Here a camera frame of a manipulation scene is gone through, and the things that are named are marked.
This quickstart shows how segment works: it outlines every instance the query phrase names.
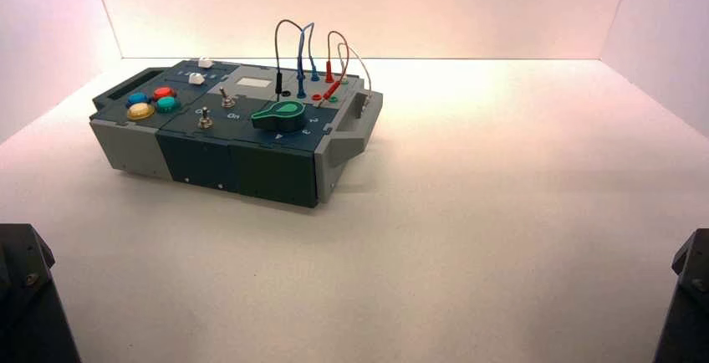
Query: yellow button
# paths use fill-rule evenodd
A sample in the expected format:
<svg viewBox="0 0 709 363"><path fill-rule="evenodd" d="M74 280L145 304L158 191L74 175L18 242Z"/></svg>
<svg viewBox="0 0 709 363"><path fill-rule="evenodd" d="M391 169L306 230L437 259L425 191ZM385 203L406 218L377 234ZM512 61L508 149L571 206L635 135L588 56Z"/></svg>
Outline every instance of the yellow button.
<svg viewBox="0 0 709 363"><path fill-rule="evenodd" d="M133 104L128 108L128 119L141 120L151 117L155 113L155 107L145 102Z"/></svg>

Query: white button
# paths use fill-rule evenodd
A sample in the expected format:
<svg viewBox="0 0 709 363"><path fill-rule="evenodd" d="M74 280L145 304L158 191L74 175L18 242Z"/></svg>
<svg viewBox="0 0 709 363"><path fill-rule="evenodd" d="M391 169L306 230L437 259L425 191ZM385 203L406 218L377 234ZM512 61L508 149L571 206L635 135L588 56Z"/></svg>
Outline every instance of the white button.
<svg viewBox="0 0 709 363"><path fill-rule="evenodd" d="M209 69L214 66L214 62L209 58L200 58L199 61L197 61L197 66L200 68Z"/></svg>
<svg viewBox="0 0 709 363"><path fill-rule="evenodd" d="M202 83L204 83L204 76L199 73L190 74L190 84L200 85Z"/></svg>

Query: red connector plug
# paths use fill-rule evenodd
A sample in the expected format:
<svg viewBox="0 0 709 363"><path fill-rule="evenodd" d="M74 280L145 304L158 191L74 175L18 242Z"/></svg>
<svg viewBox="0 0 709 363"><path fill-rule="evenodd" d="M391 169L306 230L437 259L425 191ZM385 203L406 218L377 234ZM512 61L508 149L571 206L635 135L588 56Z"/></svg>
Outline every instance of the red connector plug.
<svg viewBox="0 0 709 363"><path fill-rule="evenodd" d="M332 96L332 94L335 91L337 91L338 88L339 88L339 81L335 81L334 84L331 85L327 91L325 91L325 94L323 94L323 98L325 98L326 100L329 100L330 97Z"/></svg>
<svg viewBox="0 0 709 363"><path fill-rule="evenodd" d="M332 82L334 82L334 78L332 77L332 64L330 64L330 61L327 61L325 63L325 83Z"/></svg>

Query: white label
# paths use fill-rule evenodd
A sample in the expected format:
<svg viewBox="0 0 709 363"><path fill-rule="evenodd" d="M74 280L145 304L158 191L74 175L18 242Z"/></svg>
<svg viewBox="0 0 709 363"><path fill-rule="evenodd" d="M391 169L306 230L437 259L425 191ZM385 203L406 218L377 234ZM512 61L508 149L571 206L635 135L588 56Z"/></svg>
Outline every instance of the white label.
<svg viewBox="0 0 709 363"><path fill-rule="evenodd" d="M271 80L266 80L266 79L254 79L252 77L242 77L237 84L239 85L248 85L250 87L268 87L269 84L271 84Z"/></svg>

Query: blue wire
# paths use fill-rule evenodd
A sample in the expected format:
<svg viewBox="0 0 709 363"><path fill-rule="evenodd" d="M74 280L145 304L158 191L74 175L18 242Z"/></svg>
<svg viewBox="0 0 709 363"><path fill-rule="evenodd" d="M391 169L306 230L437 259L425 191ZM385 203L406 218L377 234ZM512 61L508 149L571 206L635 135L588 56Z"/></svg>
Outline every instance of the blue wire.
<svg viewBox="0 0 709 363"><path fill-rule="evenodd" d="M300 42L298 42L298 98L305 98L305 90L303 89L303 79L305 79L305 73L303 72L303 44L305 43L305 30L310 28L310 33L312 33L315 23L308 23L303 26L300 30ZM318 77L318 71L315 69L315 62L313 61L313 55L310 54L310 64L313 66L313 81L317 81L315 77Z"/></svg>
<svg viewBox="0 0 709 363"><path fill-rule="evenodd" d="M298 61L301 63L300 66L300 74L304 77L305 73L303 72L303 43L305 42L305 31L310 28L310 36L313 36L313 30L315 29L315 23L309 23L305 26L303 26L303 29L300 30L300 43L298 44ZM318 70L315 68L315 61L313 60L313 54L310 53L310 39L308 40L308 56L310 57L310 66L313 68L313 77L311 78L312 81L318 81L320 80L320 77L318 76Z"/></svg>

